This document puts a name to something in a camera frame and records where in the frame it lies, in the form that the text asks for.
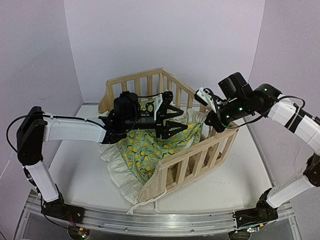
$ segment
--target black bracket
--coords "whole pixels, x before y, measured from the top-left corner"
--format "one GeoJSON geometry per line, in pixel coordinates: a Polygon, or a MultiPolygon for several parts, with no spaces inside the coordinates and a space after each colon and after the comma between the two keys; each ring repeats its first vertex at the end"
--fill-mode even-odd
{"type": "Polygon", "coordinates": [[[265,191],[255,208],[236,211],[233,217],[236,219],[238,229],[257,226],[278,219],[277,208],[272,208],[266,201],[271,188],[265,191]]]}
{"type": "Polygon", "coordinates": [[[41,213],[56,219],[80,224],[84,218],[85,209],[83,207],[65,204],[65,200],[59,192],[59,198],[57,200],[51,202],[45,201],[43,203],[41,213]]]}
{"type": "Polygon", "coordinates": [[[17,158],[23,166],[43,160],[42,145],[47,122],[40,106],[34,106],[16,132],[17,158]]]}
{"type": "Polygon", "coordinates": [[[306,163],[306,169],[303,172],[311,184],[320,187],[320,156],[313,154],[306,163]]]}
{"type": "Polygon", "coordinates": [[[162,137],[162,139],[169,139],[173,135],[175,135],[183,130],[186,130],[187,128],[188,128],[187,125],[182,124],[180,122],[166,121],[164,131],[163,131],[163,134],[161,137],[162,137]]]}
{"type": "Polygon", "coordinates": [[[234,230],[228,232],[228,237],[230,240],[249,240],[251,237],[251,232],[246,229],[243,230],[234,230]]]}

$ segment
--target lemon print fabric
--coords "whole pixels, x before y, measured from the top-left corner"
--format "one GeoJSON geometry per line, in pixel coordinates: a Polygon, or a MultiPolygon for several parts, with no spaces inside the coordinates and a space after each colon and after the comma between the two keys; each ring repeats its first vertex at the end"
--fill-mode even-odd
{"type": "Polygon", "coordinates": [[[118,142],[117,148],[128,169],[145,184],[152,177],[158,161],[197,144],[202,128],[202,123],[192,123],[169,139],[156,138],[154,129],[132,130],[125,139],[118,142]]]}

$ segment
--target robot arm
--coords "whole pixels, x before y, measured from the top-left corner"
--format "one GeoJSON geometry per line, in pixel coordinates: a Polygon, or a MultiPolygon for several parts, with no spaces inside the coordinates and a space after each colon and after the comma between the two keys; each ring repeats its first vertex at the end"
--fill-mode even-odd
{"type": "Polygon", "coordinates": [[[320,187],[320,119],[303,110],[304,101],[303,106],[298,106],[289,99],[293,96],[283,96],[269,84],[252,90],[238,72],[218,84],[226,96],[219,107],[216,96],[207,88],[200,88],[194,95],[201,104],[212,109],[205,120],[207,125],[223,132],[231,121],[257,112],[260,117],[256,119],[271,118],[301,138],[315,152],[308,159],[305,171],[300,170],[285,184],[268,189],[260,197],[256,208],[240,210],[234,215],[239,229],[275,220],[281,204],[309,188],[320,187]]]}
{"type": "Polygon", "coordinates": [[[45,215],[65,218],[66,212],[72,214],[74,222],[82,219],[81,207],[67,205],[58,187],[54,183],[48,168],[43,162],[43,142],[54,140],[82,140],[102,144],[114,144],[127,137],[133,129],[155,129],[157,138],[168,139],[187,129],[187,125],[164,120],[183,114],[183,111],[170,105],[173,93],[166,91],[152,103],[147,103],[147,110],[141,110],[135,93],[123,92],[114,100],[114,109],[108,116],[90,119],[55,116],[44,113],[39,106],[31,109],[19,127],[17,139],[17,157],[23,165],[27,179],[37,188],[44,199],[45,215]]]}

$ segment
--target white ruffled fabric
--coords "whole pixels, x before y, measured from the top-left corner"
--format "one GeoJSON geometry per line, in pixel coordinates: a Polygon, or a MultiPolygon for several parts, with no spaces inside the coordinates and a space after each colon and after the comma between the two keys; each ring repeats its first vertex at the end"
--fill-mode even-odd
{"type": "MultiPolygon", "coordinates": [[[[107,116],[108,113],[104,112],[100,116],[107,116]]],[[[175,117],[174,120],[182,124],[188,125],[192,123],[204,123],[207,113],[195,111],[189,108],[183,115],[175,117]]],[[[193,139],[185,146],[189,148],[193,143],[193,139]]],[[[159,196],[149,199],[145,202],[138,201],[138,194],[143,187],[143,184],[135,177],[135,175],[128,169],[123,157],[121,156],[116,144],[102,144],[98,150],[100,158],[106,162],[109,175],[114,184],[119,188],[123,197],[133,204],[134,206],[127,212],[132,215],[133,211],[138,206],[143,206],[148,203],[154,202],[155,212],[159,212],[157,200],[163,197],[167,191],[163,192],[159,196]]]]}

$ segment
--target wooden slat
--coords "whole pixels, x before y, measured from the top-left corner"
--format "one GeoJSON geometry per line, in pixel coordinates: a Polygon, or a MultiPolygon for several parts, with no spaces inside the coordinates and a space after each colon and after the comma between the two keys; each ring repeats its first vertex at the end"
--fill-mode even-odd
{"type": "Polygon", "coordinates": [[[202,166],[203,166],[204,161],[206,159],[207,153],[208,153],[208,148],[197,154],[200,156],[198,159],[196,159],[196,162],[194,163],[194,167],[192,170],[193,175],[197,176],[200,173],[200,170],[202,169],[202,166]]]}
{"type": "Polygon", "coordinates": [[[175,91],[175,107],[180,108],[181,105],[181,88],[176,86],[176,91],[175,91]]]}
{"type": "Polygon", "coordinates": [[[166,79],[166,89],[172,91],[172,81],[169,78],[166,79]]]}
{"type": "Polygon", "coordinates": [[[164,75],[159,73],[159,93],[163,93],[165,90],[165,82],[164,82],[164,75]]]}
{"type": "Polygon", "coordinates": [[[167,79],[170,79],[172,82],[174,82],[179,88],[183,89],[188,95],[195,95],[195,91],[189,87],[187,84],[185,84],[183,81],[177,79],[173,74],[167,72],[166,70],[162,69],[163,75],[166,76],[167,79]]]}
{"type": "Polygon", "coordinates": [[[141,96],[141,86],[140,86],[140,78],[134,79],[134,91],[138,96],[141,96]]]}
{"type": "Polygon", "coordinates": [[[206,108],[202,104],[200,104],[200,112],[201,113],[205,113],[206,112],[206,108]]]}
{"type": "Polygon", "coordinates": [[[144,191],[144,199],[152,198],[151,190],[152,190],[152,187],[148,187],[147,189],[145,189],[145,191],[144,191]]]}
{"type": "Polygon", "coordinates": [[[140,79],[140,78],[144,78],[147,76],[159,74],[159,73],[162,73],[162,70],[163,70],[163,68],[156,68],[156,69],[152,69],[152,70],[148,70],[148,71],[142,71],[142,72],[126,75],[126,76],[113,78],[113,79],[108,80],[108,82],[110,85],[120,84],[123,82],[127,82],[129,80],[140,79]]]}
{"type": "Polygon", "coordinates": [[[148,95],[153,94],[153,81],[152,81],[152,75],[147,76],[146,78],[146,87],[147,87],[147,92],[148,95]]]}
{"type": "Polygon", "coordinates": [[[166,190],[168,169],[162,169],[158,172],[159,186],[158,193],[161,194],[166,190]]]}
{"type": "Polygon", "coordinates": [[[199,142],[198,144],[191,146],[183,151],[177,152],[174,155],[171,155],[167,158],[164,158],[160,162],[158,162],[159,169],[161,170],[161,169],[169,168],[170,166],[173,166],[174,164],[180,162],[182,159],[189,158],[189,157],[219,143],[222,140],[222,138],[224,139],[224,138],[228,138],[228,137],[232,136],[237,131],[238,131],[237,128],[226,129],[226,130],[224,130],[223,135],[217,134],[217,135],[212,136],[210,138],[207,138],[207,139],[199,142]]]}
{"type": "Polygon", "coordinates": [[[186,176],[186,177],[184,178],[184,183],[185,183],[186,181],[190,180],[190,179],[193,179],[194,177],[195,177],[195,176],[194,176],[193,174],[190,174],[190,175],[186,176]]]}
{"type": "Polygon", "coordinates": [[[212,146],[212,152],[213,152],[213,155],[210,155],[209,157],[209,161],[207,163],[207,166],[209,168],[211,168],[212,166],[214,166],[216,164],[216,161],[217,161],[217,158],[219,156],[219,153],[220,153],[220,148],[221,148],[221,145],[222,145],[222,141],[217,143],[216,145],[212,146]]]}
{"type": "Polygon", "coordinates": [[[203,135],[203,134],[201,133],[200,142],[203,141],[203,140],[205,140],[205,139],[208,139],[208,138],[209,138],[209,137],[206,137],[205,135],[203,135]]]}
{"type": "Polygon", "coordinates": [[[161,180],[161,175],[158,174],[157,177],[155,178],[155,180],[153,181],[152,185],[148,188],[148,189],[150,189],[149,191],[150,191],[151,198],[154,198],[154,197],[161,194],[160,189],[159,189],[160,180],[161,180]]]}
{"type": "Polygon", "coordinates": [[[102,101],[99,104],[98,111],[99,113],[104,113],[106,111],[111,111],[114,108],[114,87],[112,85],[106,85],[105,95],[102,101]]]}
{"type": "Polygon", "coordinates": [[[224,160],[227,157],[227,154],[228,154],[232,144],[234,143],[236,136],[237,136],[237,134],[230,136],[228,138],[228,140],[226,141],[225,147],[224,147],[223,152],[220,157],[222,160],[224,160]]]}
{"type": "Polygon", "coordinates": [[[128,91],[128,86],[126,81],[121,83],[121,89],[122,89],[122,92],[128,91]]]}
{"type": "Polygon", "coordinates": [[[199,179],[199,178],[202,178],[205,174],[207,174],[207,173],[210,172],[211,170],[219,167],[222,163],[223,163],[223,161],[219,162],[219,163],[216,164],[213,168],[209,168],[209,167],[207,167],[207,166],[203,167],[203,168],[201,169],[200,174],[199,174],[198,176],[186,177],[186,178],[184,179],[183,184],[180,184],[180,185],[177,185],[177,186],[173,186],[173,187],[171,187],[170,189],[167,188],[166,195],[174,192],[175,190],[178,190],[179,188],[183,188],[184,186],[192,183],[193,181],[195,181],[195,180],[197,180],[197,179],[199,179]]]}
{"type": "Polygon", "coordinates": [[[209,130],[208,138],[210,138],[210,137],[212,137],[212,136],[214,136],[216,134],[217,134],[217,131],[215,130],[214,127],[211,126],[210,130],[209,130]]]}
{"type": "Polygon", "coordinates": [[[188,102],[186,104],[187,109],[192,109],[193,100],[194,100],[194,98],[191,97],[190,95],[188,95],[188,102]]]}
{"type": "Polygon", "coordinates": [[[189,157],[183,159],[178,163],[178,168],[177,168],[176,177],[175,177],[175,182],[177,185],[182,184],[185,180],[188,162],[189,162],[189,157]]]}
{"type": "Polygon", "coordinates": [[[169,185],[166,186],[166,189],[169,190],[171,188],[174,188],[177,186],[177,183],[176,182],[173,182],[173,183],[170,183],[169,185]]]}

